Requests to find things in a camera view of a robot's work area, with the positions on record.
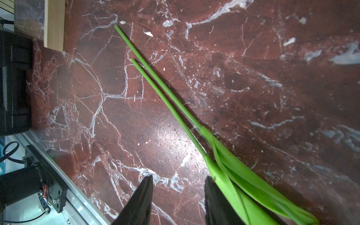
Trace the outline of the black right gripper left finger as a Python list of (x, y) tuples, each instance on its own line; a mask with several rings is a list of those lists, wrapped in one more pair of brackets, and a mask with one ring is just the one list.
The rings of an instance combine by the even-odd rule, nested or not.
[(112, 225), (149, 225), (152, 211), (153, 176), (146, 176)]

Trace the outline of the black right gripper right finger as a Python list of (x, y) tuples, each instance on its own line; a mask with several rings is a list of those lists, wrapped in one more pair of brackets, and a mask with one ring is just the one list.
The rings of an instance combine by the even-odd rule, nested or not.
[(212, 177), (205, 180), (205, 221), (207, 225), (244, 225)]

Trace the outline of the yellow tulip flower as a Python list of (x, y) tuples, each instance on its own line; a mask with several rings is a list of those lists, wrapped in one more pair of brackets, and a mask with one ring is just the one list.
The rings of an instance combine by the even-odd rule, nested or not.
[(230, 205), (233, 207), (237, 215), (242, 219), (245, 225), (276, 225), (277, 222), (265, 213), (261, 207), (259, 207), (253, 200), (250, 199), (239, 187), (237, 187), (229, 177), (220, 169), (220, 167), (205, 153), (197, 139), (191, 133), (185, 122), (182, 120), (180, 115), (177, 113), (175, 108), (172, 106), (170, 101), (157, 87), (153, 80), (147, 75), (147, 73), (141, 68), (135, 59), (131, 62), (134, 64), (136, 69), (144, 76), (160, 98), (164, 101), (166, 106), (169, 108), (171, 113), (174, 115), (178, 123), (185, 130), (186, 134), (193, 141), (200, 154), (202, 155), (206, 166), (210, 172), (210, 177), (215, 181), (225, 198), (228, 200)]

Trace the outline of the pink tulip flower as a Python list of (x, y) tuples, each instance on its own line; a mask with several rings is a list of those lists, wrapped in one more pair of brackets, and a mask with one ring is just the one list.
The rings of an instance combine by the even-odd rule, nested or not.
[(155, 73), (120, 27), (118, 25), (115, 25), (114, 27), (129, 48), (134, 52), (137, 63), (153, 80), (166, 98), (171, 98), (172, 102), (175, 103), (185, 116), (199, 129), (200, 134), (213, 149), (215, 156), (213, 161), (229, 177), (229, 179), (240, 188), (240, 190), (250, 197), (250, 199), (258, 206), (262, 205), (266, 209), (292, 220), (297, 225), (317, 225), (319, 223), (315, 216), (296, 206), (274, 187), (255, 174), (234, 156), (205, 126), (201, 125)]

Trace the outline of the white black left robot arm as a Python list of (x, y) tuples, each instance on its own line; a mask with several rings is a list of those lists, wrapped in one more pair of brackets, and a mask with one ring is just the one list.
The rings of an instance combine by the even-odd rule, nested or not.
[(32, 40), (1, 28), (1, 136), (19, 134), (31, 126), (26, 80), (32, 62)]

